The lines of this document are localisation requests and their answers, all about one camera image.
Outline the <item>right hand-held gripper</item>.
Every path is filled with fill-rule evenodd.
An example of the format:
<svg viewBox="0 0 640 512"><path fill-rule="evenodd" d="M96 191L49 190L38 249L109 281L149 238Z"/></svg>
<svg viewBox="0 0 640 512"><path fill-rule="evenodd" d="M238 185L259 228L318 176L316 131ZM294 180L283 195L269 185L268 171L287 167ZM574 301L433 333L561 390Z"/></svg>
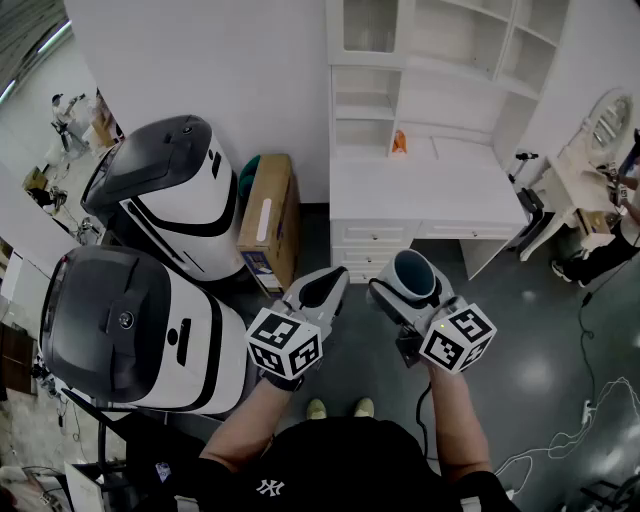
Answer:
<svg viewBox="0 0 640 512"><path fill-rule="evenodd" d="M368 283L368 301L395 324L406 326L413 326L425 316L431 305L439 306L426 321L424 332L416 327L413 330L424 337L419 350L421 362L433 363L455 375L482 357L497 328L475 303L455 295L442 271L435 269L433 273L431 299L407 299L387 282L372 278Z"/></svg>

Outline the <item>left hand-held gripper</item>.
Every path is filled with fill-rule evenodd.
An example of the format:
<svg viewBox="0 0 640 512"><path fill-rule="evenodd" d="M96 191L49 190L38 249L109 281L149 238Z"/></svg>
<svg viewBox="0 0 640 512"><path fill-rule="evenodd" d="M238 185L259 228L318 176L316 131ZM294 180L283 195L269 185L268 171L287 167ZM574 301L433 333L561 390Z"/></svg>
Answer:
<svg viewBox="0 0 640 512"><path fill-rule="evenodd" d="M245 333L253 363L285 380L300 378L323 357L348 284L344 266L326 267L297 279L284 299L263 307Z"/></svg>

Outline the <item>white cup with teal inside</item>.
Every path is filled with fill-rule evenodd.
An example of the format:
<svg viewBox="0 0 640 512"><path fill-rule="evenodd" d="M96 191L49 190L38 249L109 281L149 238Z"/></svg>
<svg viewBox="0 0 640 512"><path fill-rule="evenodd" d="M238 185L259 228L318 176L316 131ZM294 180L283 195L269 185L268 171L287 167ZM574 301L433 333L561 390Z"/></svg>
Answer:
<svg viewBox="0 0 640 512"><path fill-rule="evenodd" d="M431 263L412 249L399 251L391 261L389 283L405 299L417 302L437 295L441 284Z"/></svg>

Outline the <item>person's left forearm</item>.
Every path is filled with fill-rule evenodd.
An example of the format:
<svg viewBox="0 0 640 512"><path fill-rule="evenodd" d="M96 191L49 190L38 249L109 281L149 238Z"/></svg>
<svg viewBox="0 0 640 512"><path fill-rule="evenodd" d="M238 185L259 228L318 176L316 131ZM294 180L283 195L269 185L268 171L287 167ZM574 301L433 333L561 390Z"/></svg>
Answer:
<svg viewBox="0 0 640 512"><path fill-rule="evenodd" d="M212 434L200 457L237 472L267 448L294 392L262 379Z"/></svg>

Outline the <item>person's right forearm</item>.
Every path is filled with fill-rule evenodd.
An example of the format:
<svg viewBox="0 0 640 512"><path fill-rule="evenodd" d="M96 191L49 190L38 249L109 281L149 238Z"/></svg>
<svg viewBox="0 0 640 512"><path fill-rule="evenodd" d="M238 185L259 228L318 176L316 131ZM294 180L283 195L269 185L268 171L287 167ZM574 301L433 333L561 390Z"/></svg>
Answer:
<svg viewBox="0 0 640 512"><path fill-rule="evenodd" d="M461 373L428 364L442 476L454 483L474 472L491 472L488 441Z"/></svg>

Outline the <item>white desk with hutch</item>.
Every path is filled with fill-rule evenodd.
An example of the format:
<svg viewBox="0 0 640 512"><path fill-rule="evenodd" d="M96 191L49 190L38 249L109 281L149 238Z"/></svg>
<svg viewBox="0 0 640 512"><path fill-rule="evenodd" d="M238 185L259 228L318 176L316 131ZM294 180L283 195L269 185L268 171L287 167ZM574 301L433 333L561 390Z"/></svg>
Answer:
<svg viewBox="0 0 640 512"><path fill-rule="evenodd" d="M425 239L456 241L474 277L526 226L508 172L570 4L416 0L403 68L328 63L332 262L353 283Z"/></svg>

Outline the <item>brown cardboard box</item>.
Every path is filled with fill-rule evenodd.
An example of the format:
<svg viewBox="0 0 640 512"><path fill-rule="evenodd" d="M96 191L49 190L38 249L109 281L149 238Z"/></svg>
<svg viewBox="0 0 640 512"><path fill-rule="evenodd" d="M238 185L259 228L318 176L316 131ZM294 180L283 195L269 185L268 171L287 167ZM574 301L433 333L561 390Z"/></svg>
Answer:
<svg viewBox="0 0 640 512"><path fill-rule="evenodd" d="M294 281L300 247L300 202L292 160L262 155L237 248L262 291L279 298Z"/></svg>

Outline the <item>green round object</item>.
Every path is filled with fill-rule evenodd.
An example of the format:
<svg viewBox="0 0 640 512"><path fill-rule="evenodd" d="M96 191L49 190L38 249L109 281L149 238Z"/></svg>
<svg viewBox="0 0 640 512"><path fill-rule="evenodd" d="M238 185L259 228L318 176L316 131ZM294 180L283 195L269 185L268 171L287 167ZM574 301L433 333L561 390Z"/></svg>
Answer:
<svg viewBox="0 0 640 512"><path fill-rule="evenodd" d="M242 169L238 178L238 196L247 199L251 193L251 189L257 174L260 155L254 156Z"/></svg>

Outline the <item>black tripod stand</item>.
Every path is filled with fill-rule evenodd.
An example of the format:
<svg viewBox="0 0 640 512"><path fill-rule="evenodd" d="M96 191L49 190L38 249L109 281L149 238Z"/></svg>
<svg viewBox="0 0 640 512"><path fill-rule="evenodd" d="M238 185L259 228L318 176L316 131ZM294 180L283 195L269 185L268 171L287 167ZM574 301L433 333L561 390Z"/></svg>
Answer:
<svg viewBox="0 0 640 512"><path fill-rule="evenodd" d="M521 251L526 245L528 238L532 236L532 233L540 222L544 218L544 203L538 196L538 194L531 188L526 188L519 184L517 178L524 168L524 166L532 160L539 158L537 153L533 152L519 152L515 155L515 160L519 164L516 171L510 171L508 178L513 185L516 196L520 202L520 205L524 211L527 224L520 232L509 242L506 246L508 252Z"/></svg>

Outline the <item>person's black shirt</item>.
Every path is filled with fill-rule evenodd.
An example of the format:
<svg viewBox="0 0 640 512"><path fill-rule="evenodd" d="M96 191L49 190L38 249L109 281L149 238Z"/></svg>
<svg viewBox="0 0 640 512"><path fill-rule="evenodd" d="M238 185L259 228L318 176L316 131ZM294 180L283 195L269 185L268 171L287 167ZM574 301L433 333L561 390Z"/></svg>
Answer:
<svg viewBox="0 0 640 512"><path fill-rule="evenodd" d="M371 418L305 421L236 473L199 458L176 475L197 512L520 512L493 473L449 483L404 428Z"/></svg>

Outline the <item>large white and black robot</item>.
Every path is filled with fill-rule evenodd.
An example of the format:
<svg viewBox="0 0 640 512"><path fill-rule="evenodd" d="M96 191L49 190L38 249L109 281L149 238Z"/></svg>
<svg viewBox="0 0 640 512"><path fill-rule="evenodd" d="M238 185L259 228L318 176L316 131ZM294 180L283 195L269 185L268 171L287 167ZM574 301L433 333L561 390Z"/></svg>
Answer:
<svg viewBox="0 0 640 512"><path fill-rule="evenodd" d="M96 400L216 415L243 394L245 332L236 311L152 256L90 245L57 262L39 347L54 377Z"/></svg>
<svg viewBox="0 0 640 512"><path fill-rule="evenodd" d="M192 281L229 280L245 266L238 177L199 116L131 132L97 164L80 204L122 246Z"/></svg>

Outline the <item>white vanity table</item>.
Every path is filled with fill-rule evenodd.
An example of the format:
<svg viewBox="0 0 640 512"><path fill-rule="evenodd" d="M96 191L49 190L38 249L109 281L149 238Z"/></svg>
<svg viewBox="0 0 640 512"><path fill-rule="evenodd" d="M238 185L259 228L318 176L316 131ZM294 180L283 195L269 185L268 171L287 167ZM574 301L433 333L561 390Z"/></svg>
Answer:
<svg viewBox="0 0 640 512"><path fill-rule="evenodd" d="M575 227L575 214L579 210L617 213L610 201L605 176L597 172L584 158L572 157L569 153L568 156L548 156L546 160L548 167L531 188L534 192L542 194L545 211L551 212L552 217L520 252L521 262L526 262L562 226Z"/></svg>

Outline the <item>oval white-framed mirror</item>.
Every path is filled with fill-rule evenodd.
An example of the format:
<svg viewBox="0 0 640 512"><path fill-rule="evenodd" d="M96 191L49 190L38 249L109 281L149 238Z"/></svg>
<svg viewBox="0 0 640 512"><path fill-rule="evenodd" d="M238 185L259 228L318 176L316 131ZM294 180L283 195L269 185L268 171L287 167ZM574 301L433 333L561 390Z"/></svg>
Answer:
<svg viewBox="0 0 640 512"><path fill-rule="evenodd" d="M621 145L631 124L633 99L622 88L614 88L603 95L591 115L591 150L609 153Z"/></svg>

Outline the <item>ribbed glass cabinet door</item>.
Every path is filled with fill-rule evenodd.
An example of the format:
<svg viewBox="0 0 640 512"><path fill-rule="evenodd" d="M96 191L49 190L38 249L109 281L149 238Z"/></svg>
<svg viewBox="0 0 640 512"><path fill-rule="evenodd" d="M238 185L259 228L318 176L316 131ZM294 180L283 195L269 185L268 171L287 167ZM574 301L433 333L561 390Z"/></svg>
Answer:
<svg viewBox="0 0 640 512"><path fill-rule="evenodd" d="M325 0L328 63L401 69L416 0Z"/></svg>

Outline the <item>black metal frame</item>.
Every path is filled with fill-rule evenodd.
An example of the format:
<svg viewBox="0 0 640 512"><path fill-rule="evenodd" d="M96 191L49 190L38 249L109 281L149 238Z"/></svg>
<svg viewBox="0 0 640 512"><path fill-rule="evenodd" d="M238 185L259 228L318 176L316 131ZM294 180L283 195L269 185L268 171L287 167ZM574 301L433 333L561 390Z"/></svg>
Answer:
<svg viewBox="0 0 640 512"><path fill-rule="evenodd" d="M88 462L68 463L66 479L76 512L131 512L138 498L128 476L126 441L114 430L111 417L69 389L63 396L96 423L95 456Z"/></svg>

